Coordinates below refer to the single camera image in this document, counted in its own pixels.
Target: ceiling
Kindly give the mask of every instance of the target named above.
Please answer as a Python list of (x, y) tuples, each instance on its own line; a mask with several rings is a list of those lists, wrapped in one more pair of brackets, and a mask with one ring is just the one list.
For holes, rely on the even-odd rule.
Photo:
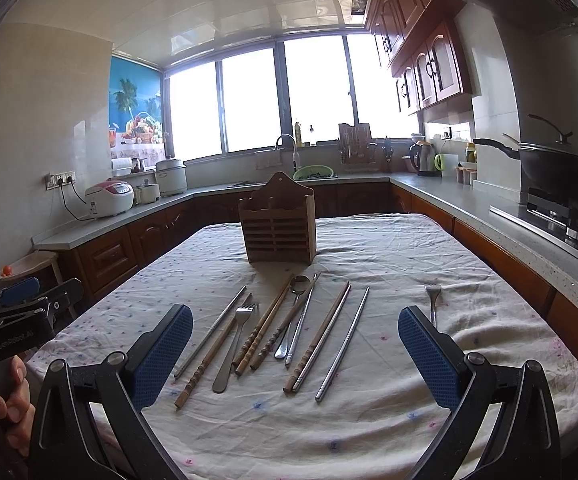
[(65, 28), (166, 68), (259, 38), (363, 23), (352, 0), (18, 0), (5, 22)]

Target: countertop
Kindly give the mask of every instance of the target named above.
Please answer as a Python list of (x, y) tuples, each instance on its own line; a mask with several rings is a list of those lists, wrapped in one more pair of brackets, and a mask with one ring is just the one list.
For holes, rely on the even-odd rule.
[[(555, 244), (490, 212), (490, 206), (505, 207), (512, 202), (464, 186), (452, 180), (421, 177), (411, 173), (356, 173), (326, 180), (303, 181), (309, 186), (354, 182), (391, 182), (421, 197), (463, 221), (515, 256), (542, 276), (578, 307), (578, 260)], [(190, 189), (184, 194), (139, 205), (120, 215), (91, 220), (36, 242), (36, 250), (70, 250), (104, 233), (143, 218), (194, 196), (253, 190), (262, 184), (233, 187), (232, 184)]]

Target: wok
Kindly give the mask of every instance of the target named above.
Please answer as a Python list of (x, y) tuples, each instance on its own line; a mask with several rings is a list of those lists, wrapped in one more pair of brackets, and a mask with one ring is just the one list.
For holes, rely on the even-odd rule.
[(578, 200), (578, 154), (573, 152), (572, 145), (567, 141), (573, 133), (562, 133), (540, 116), (529, 114), (529, 117), (552, 126), (560, 139), (551, 144), (519, 142), (517, 150), (493, 139), (474, 139), (473, 142), (498, 148), (509, 158), (520, 160), (523, 171), (543, 191), (561, 200)]

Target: metal chopstick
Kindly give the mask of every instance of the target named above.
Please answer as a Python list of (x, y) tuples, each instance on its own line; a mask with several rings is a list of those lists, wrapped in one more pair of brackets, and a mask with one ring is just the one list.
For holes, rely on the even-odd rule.
[[(317, 277), (317, 273), (313, 275), (313, 279), (315, 280)], [(291, 359), (293, 359), (293, 353), (295, 352), (295, 347), (298, 344), (298, 338), (300, 337), (300, 332), (303, 329), (303, 322), (304, 318), (307, 316), (307, 309), (309, 308), (309, 302), (311, 301), (311, 295), (313, 293), (313, 287), (309, 291), (309, 296), (307, 296), (307, 301), (304, 303), (303, 313), (298, 320), (298, 326), (295, 328), (295, 333), (293, 334), (293, 339), (291, 340), (291, 346), (289, 347), (289, 351), (287, 352), (287, 358), (285, 359), (285, 366), (289, 366), (291, 364)]]
[(322, 337), (320, 338), (320, 341), (318, 341), (316, 348), (313, 349), (313, 354), (311, 354), (311, 356), (309, 357), (309, 360), (307, 361), (307, 364), (304, 365), (303, 371), (300, 372), (300, 375), (296, 379), (295, 384), (291, 387), (291, 391), (293, 393), (296, 393), (300, 389), (301, 384), (303, 384), (304, 378), (307, 376), (307, 374), (309, 373), (309, 370), (311, 370), (311, 367), (316, 362), (316, 358), (318, 357), (320, 350), (322, 350), (322, 347), (324, 346), (325, 341), (326, 341), (327, 337), (329, 336), (329, 332), (331, 332), (331, 329), (333, 328), (333, 325), (336, 322), (336, 319), (338, 319), (340, 311), (342, 310), (342, 306), (345, 304), (345, 300), (347, 299), (347, 296), (349, 295), (349, 290), (351, 290), (351, 284), (349, 284), (347, 286), (347, 290), (345, 291), (344, 295), (342, 296), (342, 299), (340, 300), (340, 303), (338, 304), (338, 308), (336, 309), (336, 312), (334, 312), (333, 317), (331, 318), (331, 321), (327, 325), (325, 332), (323, 332)]
[(203, 348), (203, 346), (205, 345), (205, 343), (209, 340), (209, 338), (211, 337), (211, 334), (213, 333), (213, 331), (218, 327), (218, 325), (220, 325), (221, 321), (224, 319), (225, 316), (227, 316), (227, 314), (229, 314), (229, 311), (231, 309), (231, 307), (233, 305), (236, 304), (236, 302), (239, 300), (240, 296), (242, 295), (242, 293), (247, 290), (247, 286), (243, 286), (238, 293), (236, 294), (236, 296), (231, 300), (231, 302), (227, 305), (227, 307), (223, 310), (223, 312), (220, 314), (220, 316), (218, 316), (218, 319), (216, 319), (213, 324), (209, 327), (209, 332), (207, 332), (207, 334), (205, 335), (205, 337), (203, 338), (202, 341), (200, 341), (200, 344), (195, 347), (194, 352), (187, 358), (187, 360), (184, 362), (184, 364), (180, 367), (180, 369), (174, 374), (174, 379), (177, 380), (180, 378), (180, 376), (185, 372), (185, 370), (187, 369), (187, 367), (189, 367), (189, 365), (191, 364), (191, 361), (194, 360), (195, 356), (198, 355), (198, 352)]
[(327, 393), (327, 389), (331, 384), (331, 380), (336, 374), (336, 370), (338, 370), (338, 366), (340, 365), (342, 358), (345, 356), (345, 352), (347, 351), (347, 347), (349, 346), (349, 342), (351, 341), (351, 336), (354, 335), (355, 326), (358, 324), (358, 320), (360, 320), (360, 314), (362, 313), (363, 308), (365, 306), (365, 302), (367, 301), (367, 294), (369, 294), (369, 287), (367, 287), (367, 290), (365, 290), (365, 295), (363, 296), (363, 299), (360, 302), (360, 306), (358, 307), (358, 310), (355, 313), (354, 320), (351, 322), (349, 332), (347, 332), (347, 336), (343, 341), (340, 350), (338, 350), (338, 354), (336, 355), (336, 358), (333, 360), (333, 364), (331, 365), (331, 368), (327, 372), (325, 380), (322, 381), (322, 385), (320, 386), (320, 389), (316, 394), (316, 402), (320, 402), (324, 398), (325, 393)]

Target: mug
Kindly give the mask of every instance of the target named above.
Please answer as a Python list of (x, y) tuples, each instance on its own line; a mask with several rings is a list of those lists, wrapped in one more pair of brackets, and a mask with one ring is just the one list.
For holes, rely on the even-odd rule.
[(458, 155), (439, 153), (434, 158), (434, 166), (438, 171), (442, 171), (443, 176), (454, 176), (458, 167)]

